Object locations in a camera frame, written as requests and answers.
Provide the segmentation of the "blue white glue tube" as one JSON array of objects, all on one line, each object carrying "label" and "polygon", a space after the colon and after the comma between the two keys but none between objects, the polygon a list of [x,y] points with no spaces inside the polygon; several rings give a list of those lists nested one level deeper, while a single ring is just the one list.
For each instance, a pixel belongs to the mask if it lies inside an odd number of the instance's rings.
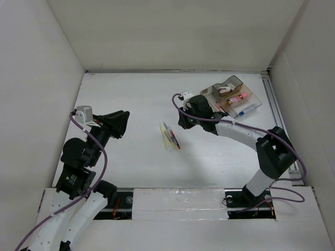
[{"label": "blue white glue tube", "polygon": [[257,105],[256,104],[252,104],[252,105],[244,108],[241,112],[238,113],[238,115],[242,116],[242,115],[248,114],[248,113],[252,112],[256,108],[257,108]]}]

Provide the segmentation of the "orange pen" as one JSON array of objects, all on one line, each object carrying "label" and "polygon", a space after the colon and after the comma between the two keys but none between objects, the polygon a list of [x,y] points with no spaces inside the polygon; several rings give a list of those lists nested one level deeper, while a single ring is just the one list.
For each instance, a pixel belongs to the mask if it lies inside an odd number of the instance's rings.
[{"label": "orange pen", "polygon": [[218,110],[222,111],[221,106],[220,106],[217,102],[215,103],[215,106],[216,106],[216,108],[217,108]]}]

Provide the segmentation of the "pink eraser roll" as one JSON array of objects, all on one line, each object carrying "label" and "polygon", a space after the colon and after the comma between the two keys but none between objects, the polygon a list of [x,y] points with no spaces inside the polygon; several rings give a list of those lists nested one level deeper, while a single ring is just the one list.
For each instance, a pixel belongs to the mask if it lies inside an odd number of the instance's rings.
[{"label": "pink eraser roll", "polygon": [[234,104],[234,103],[237,103],[237,102],[240,102],[244,99],[246,99],[248,97],[248,94],[247,93],[240,93],[239,95],[236,95],[234,97],[231,97],[227,100],[228,104]]}]

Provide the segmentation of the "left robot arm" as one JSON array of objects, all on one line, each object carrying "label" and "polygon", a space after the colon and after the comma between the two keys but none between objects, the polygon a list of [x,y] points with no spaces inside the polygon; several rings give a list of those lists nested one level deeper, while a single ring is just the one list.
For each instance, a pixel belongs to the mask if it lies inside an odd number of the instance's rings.
[{"label": "left robot arm", "polygon": [[73,250],[98,213],[116,203],[117,187],[103,180],[108,164],[105,146],[109,139],[124,136],[129,116],[123,110],[94,115],[90,106],[78,106],[70,113],[70,121],[86,140],[65,142],[50,212],[21,241],[37,234],[25,250]]}]

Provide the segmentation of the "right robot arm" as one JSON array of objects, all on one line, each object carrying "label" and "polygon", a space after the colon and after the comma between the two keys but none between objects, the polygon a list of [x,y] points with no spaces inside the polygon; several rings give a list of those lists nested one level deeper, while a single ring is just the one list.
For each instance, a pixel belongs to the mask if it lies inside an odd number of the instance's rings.
[{"label": "right robot arm", "polygon": [[183,129],[200,126],[206,132],[229,138],[253,149],[258,157],[259,170],[242,188],[243,202],[254,206],[261,194],[279,180],[297,160],[296,152],[285,131],[280,127],[263,130],[233,120],[225,120],[226,112],[213,111],[202,95],[175,94],[173,105],[178,109],[178,125]]}]

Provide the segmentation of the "red gel pen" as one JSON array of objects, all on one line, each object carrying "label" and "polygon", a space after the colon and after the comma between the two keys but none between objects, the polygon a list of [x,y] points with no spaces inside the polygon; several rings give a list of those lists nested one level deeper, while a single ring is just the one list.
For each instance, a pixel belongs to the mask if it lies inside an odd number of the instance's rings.
[{"label": "red gel pen", "polygon": [[176,147],[180,150],[181,147],[180,147],[179,142],[177,141],[177,139],[176,139],[176,137],[175,137],[175,134],[174,134],[174,132],[173,132],[173,130],[172,130],[171,127],[169,127],[169,132],[170,132],[170,134],[171,134],[171,137],[172,137],[172,139],[173,139],[173,141],[174,141]]}]

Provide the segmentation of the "yellow highlighter pen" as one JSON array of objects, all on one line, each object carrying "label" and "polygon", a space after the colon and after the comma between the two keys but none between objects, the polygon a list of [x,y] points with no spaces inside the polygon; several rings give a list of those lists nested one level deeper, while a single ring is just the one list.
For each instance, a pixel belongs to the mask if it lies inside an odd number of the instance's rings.
[{"label": "yellow highlighter pen", "polygon": [[163,130],[164,132],[164,135],[166,136],[170,146],[172,147],[172,149],[176,150],[177,149],[177,146],[176,144],[174,143],[172,137],[170,136],[170,134],[167,132],[167,130]]},{"label": "yellow highlighter pen", "polygon": [[164,128],[163,128],[163,125],[162,124],[159,124],[159,127],[160,127],[160,131],[161,131],[161,134],[162,134],[162,138],[163,138],[163,142],[164,142],[164,147],[166,150],[169,149],[169,145],[168,145],[168,142],[167,142],[167,138],[165,136],[165,133],[164,133]]}]

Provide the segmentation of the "clear compartment desk organizer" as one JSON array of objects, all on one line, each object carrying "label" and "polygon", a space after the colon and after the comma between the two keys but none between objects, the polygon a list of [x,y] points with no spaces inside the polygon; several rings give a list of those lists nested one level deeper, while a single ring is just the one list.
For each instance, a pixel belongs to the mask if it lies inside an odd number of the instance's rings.
[{"label": "clear compartment desk organizer", "polygon": [[200,94],[214,111],[226,112],[232,118],[244,116],[262,105],[257,96],[235,75],[203,89]]}]

